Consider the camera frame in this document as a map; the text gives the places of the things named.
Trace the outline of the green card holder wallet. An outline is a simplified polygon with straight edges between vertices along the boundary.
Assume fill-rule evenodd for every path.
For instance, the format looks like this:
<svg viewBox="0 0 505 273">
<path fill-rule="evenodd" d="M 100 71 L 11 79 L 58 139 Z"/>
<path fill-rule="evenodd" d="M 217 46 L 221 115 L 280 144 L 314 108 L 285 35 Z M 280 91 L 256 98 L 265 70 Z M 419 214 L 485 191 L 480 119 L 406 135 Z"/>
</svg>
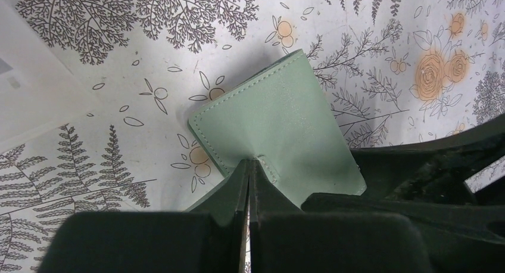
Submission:
<svg viewBox="0 0 505 273">
<path fill-rule="evenodd" d="M 360 195 L 366 182 L 307 56 L 296 50 L 194 111 L 188 126 L 223 176 L 259 160 L 293 204 Z"/>
</svg>

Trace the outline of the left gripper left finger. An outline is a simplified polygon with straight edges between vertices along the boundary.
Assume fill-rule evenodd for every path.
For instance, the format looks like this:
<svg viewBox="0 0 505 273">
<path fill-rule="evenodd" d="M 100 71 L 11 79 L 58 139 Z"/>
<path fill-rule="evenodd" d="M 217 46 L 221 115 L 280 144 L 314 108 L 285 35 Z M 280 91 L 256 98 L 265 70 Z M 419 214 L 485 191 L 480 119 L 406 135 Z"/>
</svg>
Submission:
<svg viewBox="0 0 505 273">
<path fill-rule="evenodd" d="M 80 212 L 39 272 L 242 272 L 250 163 L 185 212 Z"/>
</svg>

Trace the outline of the white plastic card box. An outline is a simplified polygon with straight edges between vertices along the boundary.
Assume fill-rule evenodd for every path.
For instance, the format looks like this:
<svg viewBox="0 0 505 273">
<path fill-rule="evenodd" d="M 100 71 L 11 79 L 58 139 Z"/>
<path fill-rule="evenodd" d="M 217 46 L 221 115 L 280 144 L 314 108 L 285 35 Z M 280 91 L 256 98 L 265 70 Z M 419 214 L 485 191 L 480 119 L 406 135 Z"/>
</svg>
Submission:
<svg viewBox="0 0 505 273">
<path fill-rule="evenodd" d="M 85 115 L 99 101 L 1 1 L 1 151 Z"/>
</svg>

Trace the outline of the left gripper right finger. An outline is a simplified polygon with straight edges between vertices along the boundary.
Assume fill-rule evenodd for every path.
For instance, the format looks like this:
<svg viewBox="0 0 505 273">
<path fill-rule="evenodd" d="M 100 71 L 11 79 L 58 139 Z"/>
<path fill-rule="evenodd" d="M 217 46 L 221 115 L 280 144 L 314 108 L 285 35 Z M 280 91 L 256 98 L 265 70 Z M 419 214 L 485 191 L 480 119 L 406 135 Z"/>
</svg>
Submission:
<svg viewBox="0 0 505 273">
<path fill-rule="evenodd" d="M 420 233 L 384 212 L 306 213 L 249 162 L 252 272 L 431 272 Z"/>
</svg>

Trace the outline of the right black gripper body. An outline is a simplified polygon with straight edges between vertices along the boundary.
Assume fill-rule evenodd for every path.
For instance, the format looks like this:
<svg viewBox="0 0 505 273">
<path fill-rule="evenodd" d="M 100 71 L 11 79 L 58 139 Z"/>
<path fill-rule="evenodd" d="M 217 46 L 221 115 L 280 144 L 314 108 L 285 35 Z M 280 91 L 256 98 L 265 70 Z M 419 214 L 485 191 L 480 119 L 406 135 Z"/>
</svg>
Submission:
<svg viewBox="0 0 505 273">
<path fill-rule="evenodd" d="M 397 201 L 314 193 L 305 212 L 397 213 L 419 230 L 438 272 L 504 272 L 504 206 Z"/>
</svg>

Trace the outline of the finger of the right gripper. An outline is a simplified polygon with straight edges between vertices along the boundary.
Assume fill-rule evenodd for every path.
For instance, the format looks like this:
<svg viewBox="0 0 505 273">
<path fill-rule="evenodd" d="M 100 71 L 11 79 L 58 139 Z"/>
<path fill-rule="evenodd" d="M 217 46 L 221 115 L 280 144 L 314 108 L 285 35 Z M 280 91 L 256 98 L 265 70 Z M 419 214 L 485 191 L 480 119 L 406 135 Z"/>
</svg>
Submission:
<svg viewBox="0 0 505 273">
<path fill-rule="evenodd" d="M 364 197 L 443 203 L 504 156 L 504 115 L 445 138 L 351 154 L 367 184 Z"/>
</svg>

